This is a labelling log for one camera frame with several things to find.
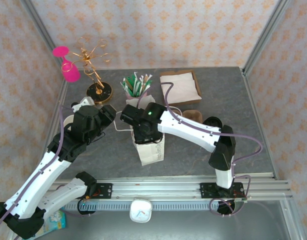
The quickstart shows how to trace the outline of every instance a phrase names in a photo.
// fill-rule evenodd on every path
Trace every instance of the white cable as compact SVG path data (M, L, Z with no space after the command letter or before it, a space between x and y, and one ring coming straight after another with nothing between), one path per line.
M115 129L117 132L133 131L133 129L121 129L121 130L117 129L115 120L113 120L113 125L114 125L114 129Z
M178 107L175 107L175 106L169 106L169 107L177 109L180 112L180 116L183 116L183 112Z

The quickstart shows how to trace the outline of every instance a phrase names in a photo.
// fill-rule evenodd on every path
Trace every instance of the patterned wallpaper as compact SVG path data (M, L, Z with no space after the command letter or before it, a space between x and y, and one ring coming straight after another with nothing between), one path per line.
M293 0L248 75L278 174L307 234L307 0Z
M40 161L61 84L62 75L20 1L0 0L0 202ZM0 240L5 234L1 227Z
M108 69L243 67L278 1L32 0L56 45L108 40Z

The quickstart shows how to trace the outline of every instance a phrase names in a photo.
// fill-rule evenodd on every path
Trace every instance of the gold jewelry stand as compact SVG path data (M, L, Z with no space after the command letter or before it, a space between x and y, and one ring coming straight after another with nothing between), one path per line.
M81 45L80 50L81 53L70 52L70 54L76 55L79 57L79 60L74 61L73 63L77 62L84 62L83 65L83 72L89 78L92 79L93 84L88 87L87 89L87 96L91 97L95 104L103 104L107 102L113 95L113 88L109 85L109 83L101 81L101 77L96 72L95 66L92 64L91 59L94 58L103 58L105 56L109 56L110 58L105 59L103 58L104 62L110 62L112 60L112 55L110 53L105 52L105 47L107 46L107 41L104 39L99 40L97 43L98 45L95 46L92 51L88 51L85 47L85 44L89 41L89 38L81 37L78 39L78 44ZM95 55L94 51L96 48L101 48L103 51L102 55Z

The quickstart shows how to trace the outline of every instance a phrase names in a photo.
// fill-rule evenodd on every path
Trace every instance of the gold wire ornament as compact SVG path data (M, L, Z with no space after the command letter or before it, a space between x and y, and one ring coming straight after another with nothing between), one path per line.
M112 55L110 53L105 52L105 47L108 44L107 40L100 39L97 42L97 45L91 51L88 51L86 48L86 44L89 42L89 40L90 39L87 37L80 37L78 39L77 42L80 45L81 53L78 54L71 51L69 52L69 54L78 56L79 60L74 61L73 63L65 63L64 65L62 65L61 70L64 72L69 72L73 68L74 63L83 62L84 74L86 74L93 81L93 84L87 89L87 96L90 96L96 104L101 104L111 98L113 94L113 89L108 83L102 81L101 77L96 72L96 68L92 64L91 60L94 58L102 58L102 61L107 63L112 60ZM101 55L95 54L95 50L97 48L102 49ZM71 68L69 70L64 70L64 66L66 66L67 64L71 64Z

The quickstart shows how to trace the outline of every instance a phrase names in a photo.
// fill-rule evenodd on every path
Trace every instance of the gray tabletop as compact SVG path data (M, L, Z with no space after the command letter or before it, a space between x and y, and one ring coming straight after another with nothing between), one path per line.
M100 70L98 73L102 80L113 88L112 98L107 104L121 111L126 105L126 95L120 85L123 77L131 76L134 71L138 72L138 76L152 74L150 93L157 103L164 104L160 73L178 70L180 69L118 69ZM202 93L202 101L182 105L179 108L182 111L199 110L204 120L211 116L218 117L223 124L231 126L234 133L261 140L261 132L240 69L238 67L199 67L194 68L194 72ZM78 82L68 85L64 105L70 107L71 103L79 102L86 96L86 90L91 84L91 79L82 73ZM69 110L64 110L65 117L71 114ZM116 122L119 129L129 127L118 117ZM208 164L210 153L182 138L166 134L164 160L142 166L130 132L117 132L113 124L104 132L105 137L89 145L87 150L61 174L60 178L71 179L82 171L88 172L97 179L215 174L215 170ZM257 148L255 142L236 138L235 158L254 152ZM255 157L243 160L235 167L236 173L272 171L273 166L266 149Z

